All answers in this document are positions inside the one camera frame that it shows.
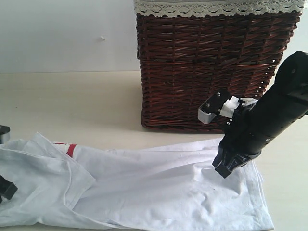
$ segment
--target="wicker basket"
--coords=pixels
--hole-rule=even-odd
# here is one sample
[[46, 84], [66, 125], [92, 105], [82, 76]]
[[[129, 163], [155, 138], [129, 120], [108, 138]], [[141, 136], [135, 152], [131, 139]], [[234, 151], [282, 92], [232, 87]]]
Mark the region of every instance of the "wicker basket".
[[137, 14], [142, 125], [221, 133], [218, 123], [198, 121], [198, 107], [220, 88], [236, 97], [260, 98], [300, 16], [300, 12], [204, 18]]

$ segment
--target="table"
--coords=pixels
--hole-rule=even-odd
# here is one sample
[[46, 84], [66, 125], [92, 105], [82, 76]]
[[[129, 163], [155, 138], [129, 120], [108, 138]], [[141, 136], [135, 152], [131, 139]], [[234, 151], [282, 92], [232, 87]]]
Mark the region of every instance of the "table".
[[[100, 149], [142, 149], [221, 135], [149, 131], [141, 126], [139, 72], [0, 75], [0, 124], [12, 139], [35, 132], [51, 141]], [[308, 229], [308, 116], [296, 121], [256, 160], [277, 231]], [[2, 231], [66, 231], [57, 227], [7, 227]]]

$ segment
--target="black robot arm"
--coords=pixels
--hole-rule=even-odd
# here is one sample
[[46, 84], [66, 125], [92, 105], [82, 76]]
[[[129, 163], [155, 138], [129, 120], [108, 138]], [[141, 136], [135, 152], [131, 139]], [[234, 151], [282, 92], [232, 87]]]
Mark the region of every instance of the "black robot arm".
[[262, 149], [292, 123], [308, 114], [308, 54], [298, 51], [280, 66], [275, 82], [260, 100], [231, 97], [221, 90], [199, 108], [198, 118], [210, 123], [229, 118], [213, 161], [224, 178], [257, 158]]

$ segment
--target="black object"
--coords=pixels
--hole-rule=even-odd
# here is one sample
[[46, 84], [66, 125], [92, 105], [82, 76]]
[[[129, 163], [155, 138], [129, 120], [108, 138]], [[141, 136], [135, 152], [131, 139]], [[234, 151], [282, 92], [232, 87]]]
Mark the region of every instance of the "black object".
[[307, 114], [308, 54], [298, 51], [282, 63], [275, 83], [257, 103], [234, 111], [213, 166], [226, 178], [257, 158], [266, 145]]
[[[10, 127], [0, 125], [0, 144], [5, 143], [10, 138], [10, 131]], [[11, 200], [16, 192], [16, 185], [0, 175], [0, 203], [2, 203], [2, 196], [8, 200]]]

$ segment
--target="red stripe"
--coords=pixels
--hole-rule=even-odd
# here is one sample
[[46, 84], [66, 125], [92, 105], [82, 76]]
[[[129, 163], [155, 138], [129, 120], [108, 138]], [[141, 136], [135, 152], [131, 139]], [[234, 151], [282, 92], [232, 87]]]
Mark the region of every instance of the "red stripe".
[[74, 154], [74, 149], [76, 148], [76, 144], [71, 144], [69, 145], [69, 148], [67, 150], [67, 153], [71, 158], [73, 158], [73, 154]]

